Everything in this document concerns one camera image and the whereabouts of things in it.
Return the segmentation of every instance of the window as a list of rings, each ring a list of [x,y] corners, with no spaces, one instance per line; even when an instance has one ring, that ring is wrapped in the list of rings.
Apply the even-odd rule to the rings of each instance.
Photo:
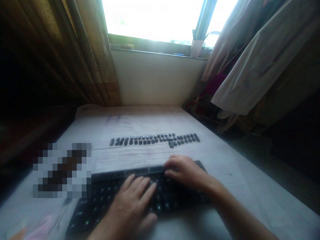
[[[209,33],[204,46],[213,48],[236,2],[102,0],[112,48],[184,56],[190,55],[193,29]]]
[[[212,49],[238,0],[218,0],[215,6],[204,47]]]

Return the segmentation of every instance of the floor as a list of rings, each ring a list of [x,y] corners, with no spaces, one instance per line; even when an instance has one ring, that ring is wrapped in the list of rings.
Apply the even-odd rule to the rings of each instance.
[[[320,186],[270,153],[272,141],[232,129],[220,136],[288,192],[320,215]]]

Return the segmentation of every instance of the white curtain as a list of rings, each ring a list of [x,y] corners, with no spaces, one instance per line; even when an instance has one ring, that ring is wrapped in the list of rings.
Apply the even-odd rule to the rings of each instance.
[[[248,44],[211,102],[247,115],[320,24],[317,0],[287,0]]]

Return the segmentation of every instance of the finger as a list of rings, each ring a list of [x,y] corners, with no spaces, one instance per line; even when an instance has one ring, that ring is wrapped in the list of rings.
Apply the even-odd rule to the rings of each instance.
[[[169,169],[173,167],[177,167],[179,165],[179,158],[169,158],[165,163],[164,167]]]
[[[154,213],[149,213],[148,216],[146,216],[140,223],[138,233],[148,230],[157,221],[157,219],[157,215]]]
[[[140,183],[142,180],[143,180],[143,177],[142,177],[142,176],[136,178],[136,180],[133,181],[133,183],[130,185],[130,187],[128,188],[128,190],[129,190],[130,192],[134,192],[134,191],[137,189],[139,183]]]
[[[156,190],[157,184],[153,183],[151,186],[147,189],[147,191],[144,193],[144,195],[141,197],[141,203],[143,207],[145,208],[147,204],[150,202],[150,199]]]
[[[134,174],[127,177],[127,179],[124,181],[122,187],[120,188],[120,192],[126,191],[130,187],[130,184],[132,183],[133,179],[134,179]]]
[[[172,154],[172,155],[170,155],[170,157],[169,158],[177,158],[179,155],[177,155],[177,154]]]
[[[137,186],[137,189],[134,191],[138,195],[139,198],[141,198],[144,189],[146,188],[147,185],[150,183],[150,178],[144,178],[140,184]]]
[[[173,171],[173,170],[167,170],[167,171],[164,172],[164,174],[167,177],[170,177],[170,178],[175,179],[175,180],[178,180],[179,179],[179,175],[180,175],[179,172],[176,172],[176,171]]]

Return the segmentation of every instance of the window frame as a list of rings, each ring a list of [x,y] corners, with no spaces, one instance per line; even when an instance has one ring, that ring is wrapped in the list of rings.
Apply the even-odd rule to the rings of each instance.
[[[209,24],[215,9],[217,0],[204,0],[198,19],[196,29],[192,30],[194,39],[206,37]],[[142,52],[163,53],[177,56],[189,57],[191,46],[179,43],[169,43],[142,39],[136,37],[128,37],[108,33],[109,43],[112,50],[125,49]],[[202,47],[198,58],[208,59],[212,49]]]

